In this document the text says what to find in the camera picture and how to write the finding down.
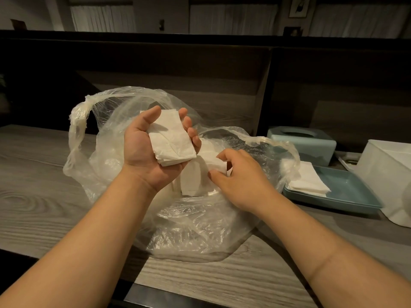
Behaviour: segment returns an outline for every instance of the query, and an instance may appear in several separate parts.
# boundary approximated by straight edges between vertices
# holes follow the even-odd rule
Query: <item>white box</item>
[[[411,144],[370,139],[354,171],[379,197],[384,215],[411,228]]]

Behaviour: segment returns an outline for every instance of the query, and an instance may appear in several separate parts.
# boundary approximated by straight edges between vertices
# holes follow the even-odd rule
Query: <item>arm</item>
[[[148,134],[160,115],[154,107],[125,132],[125,164],[85,217],[2,296],[0,307],[105,307],[155,194],[184,164],[158,165]],[[198,152],[201,141],[187,110],[179,111]]]
[[[212,181],[239,208],[262,219],[283,242],[324,307],[409,307],[411,284],[279,194],[245,151],[224,150],[225,177]]]

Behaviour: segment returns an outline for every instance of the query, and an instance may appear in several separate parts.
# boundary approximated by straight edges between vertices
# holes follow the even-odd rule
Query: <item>napkin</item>
[[[326,193],[331,191],[322,182],[311,162],[301,161],[298,173],[299,177],[297,175],[288,183],[288,189],[320,197],[326,197]]]
[[[197,157],[176,109],[161,110],[160,117],[147,132],[160,165],[174,165]]]
[[[210,140],[201,139],[197,158],[188,162],[180,174],[182,195],[201,197],[218,190],[208,178],[208,171],[214,169],[227,175],[227,162],[216,158],[220,150]]]

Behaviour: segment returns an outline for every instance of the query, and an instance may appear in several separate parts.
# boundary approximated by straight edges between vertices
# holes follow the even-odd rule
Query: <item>plastic bag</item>
[[[210,128],[201,125],[198,113],[178,98],[162,91],[142,87],[121,87],[88,95],[70,115],[70,154],[64,173],[84,188],[94,203],[120,172],[124,163],[124,130],[142,110],[155,105],[163,109],[188,109],[200,137],[219,150],[244,149],[262,166],[278,191],[294,175],[299,157],[294,145],[265,137],[251,137],[239,127]],[[99,128],[96,149],[88,158],[81,150],[86,120],[93,111]],[[280,171],[282,159],[292,166]],[[151,203],[134,244],[159,258],[231,252],[247,238],[258,220],[234,207],[220,192],[204,197],[183,197],[176,179],[161,190]]]

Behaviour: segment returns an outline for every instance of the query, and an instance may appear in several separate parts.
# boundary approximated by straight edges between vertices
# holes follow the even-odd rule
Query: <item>gray wood grain table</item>
[[[88,211],[82,187],[62,172],[67,132],[0,128],[0,248],[39,258]],[[95,136],[86,135],[90,153]],[[302,207],[321,223],[411,280],[411,229],[384,216]],[[218,262],[148,258],[132,248],[122,278],[235,308],[316,307],[301,274],[266,225]]]

